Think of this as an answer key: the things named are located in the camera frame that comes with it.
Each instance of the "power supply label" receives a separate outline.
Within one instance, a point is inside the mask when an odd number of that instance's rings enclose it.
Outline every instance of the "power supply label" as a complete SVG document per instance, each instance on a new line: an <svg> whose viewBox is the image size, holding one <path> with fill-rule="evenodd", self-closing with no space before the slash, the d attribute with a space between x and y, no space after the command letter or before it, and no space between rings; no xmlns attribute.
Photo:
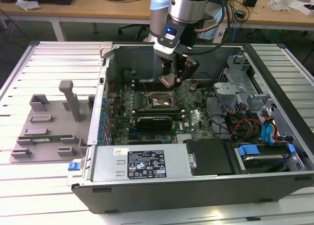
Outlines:
<svg viewBox="0 0 314 225"><path fill-rule="evenodd" d="M163 150L129 151L128 178L167 177Z"/></svg>

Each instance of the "white label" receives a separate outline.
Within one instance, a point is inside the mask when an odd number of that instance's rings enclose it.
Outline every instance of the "white label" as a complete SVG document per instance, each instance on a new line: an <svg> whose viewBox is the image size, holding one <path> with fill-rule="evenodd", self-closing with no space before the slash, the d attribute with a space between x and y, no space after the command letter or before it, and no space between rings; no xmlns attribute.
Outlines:
<svg viewBox="0 0 314 225"><path fill-rule="evenodd" d="M32 139L31 141L32 141L32 142L49 142L50 139L48 139L48 138L44 138L44 139Z"/></svg>
<svg viewBox="0 0 314 225"><path fill-rule="evenodd" d="M127 155L128 151L128 148L114 148L113 155Z"/></svg>
<svg viewBox="0 0 314 225"><path fill-rule="evenodd" d="M171 35L171 34L166 33L165 38L168 38L168 39L170 39L170 40L173 40L173 39L175 39L175 36L174 36L174 35Z"/></svg>

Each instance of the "wooden table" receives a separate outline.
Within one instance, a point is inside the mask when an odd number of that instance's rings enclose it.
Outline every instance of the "wooden table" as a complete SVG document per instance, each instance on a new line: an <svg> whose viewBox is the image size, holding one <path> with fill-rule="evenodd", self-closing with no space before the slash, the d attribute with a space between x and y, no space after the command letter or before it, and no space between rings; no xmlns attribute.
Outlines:
<svg viewBox="0 0 314 225"><path fill-rule="evenodd" d="M149 24L150 1L140 0L128 3L116 3L106 0L74 0L71 5L41 4L42 8L24 11L14 3L0 3L0 8L13 20L32 20L51 22L58 41L65 41L60 22L88 22L88 23L122 23ZM272 12L268 8L269 0L258 0L255 7L250 8L250 17L243 24L244 28L313 30L314 17L301 12L289 11ZM0 14L0 20L7 19ZM226 23L222 23L217 30L225 30Z"/></svg>
<svg viewBox="0 0 314 225"><path fill-rule="evenodd" d="M0 3L0 8L12 20L49 21L58 41L66 37L60 22L118 24L149 24L151 0L116 3L107 0L73 0L71 5L40 4L42 8L24 11L14 3ZM7 20L0 14L0 20Z"/></svg>
<svg viewBox="0 0 314 225"><path fill-rule="evenodd" d="M290 8L289 11L271 11L268 3L270 0L258 0L255 7L248 7L250 10L249 19L242 25L243 28L262 28L262 29L286 29L286 30L313 30L314 16L306 16L302 12ZM235 8L247 12L246 8L235 2ZM227 23L222 23L216 32L214 41L220 43L227 28Z"/></svg>

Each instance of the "blue tab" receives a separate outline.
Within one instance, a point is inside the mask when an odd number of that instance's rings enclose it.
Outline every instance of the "blue tab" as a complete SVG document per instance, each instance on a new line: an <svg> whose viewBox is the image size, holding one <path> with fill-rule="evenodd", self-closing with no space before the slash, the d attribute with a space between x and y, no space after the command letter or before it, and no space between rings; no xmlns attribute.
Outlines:
<svg viewBox="0 0 314 225"><path fill-rule="evenodd" d="M70 162L68 166L68 171L79 171L80 170L79 162Z"/></svg>
<svg viewBox="0 0 314 225"><path fill-rule="evenodd" d="M243 155L259 155L260 151L256 145L242 145L238 147L239 153Z"/></svg>
<svg viewBox="0 0 314 225"><path fill-rule="evenodd" d="M267 127L267 124L263 124L262 133L261 133L261 139L262 140L265 140L265 138L266 138L266 127Z"/></svg>
<svg viewBox="0 0 314 225"><path fill-rule="evenodd" d="M265 141L269 143L270 145L274 145L274 143L271 141L271 133L273 132L273 126L268 124L267 132L266 132L266 139Z"/></svg>
<svg viewBox="0 0 314 225"><path fill-rule="evenodd" d="M295 148L292 144L288 144L288 148L289 148L289 151L290 153L292 154L293 152L295 152Z"/></svg>

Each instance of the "gray floor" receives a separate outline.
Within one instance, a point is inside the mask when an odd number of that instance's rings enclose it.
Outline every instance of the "gray floor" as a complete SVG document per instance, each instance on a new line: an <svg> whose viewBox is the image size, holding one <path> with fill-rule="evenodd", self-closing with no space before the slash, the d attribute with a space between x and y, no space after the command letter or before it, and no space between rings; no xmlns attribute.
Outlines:
<svg viewBox="0 0 314 225"><path fill-rule="evenodd" d="M31 40L56 41L53 29L49 22L18 21L17 25L30 37ZM68 41L129 41L135 40L139 27L123 30L123 35L118 35L120 24L98 24L98 33L93 32L90 23L63 23ZM298 31L260 30L255 29L252 37L249 37L251 29L242 29L237 43L283 43L290 51L303 62L304 58L314 48L314 37L303 36ZM148 35L148 31L142 33L141 40ZM3 85L16 63L23 54L22 48L26 48L28 40L13 24L8 23L8 29L0 33L0 87ZM314 72L314 53L307 59L306 68Z"/></svg>

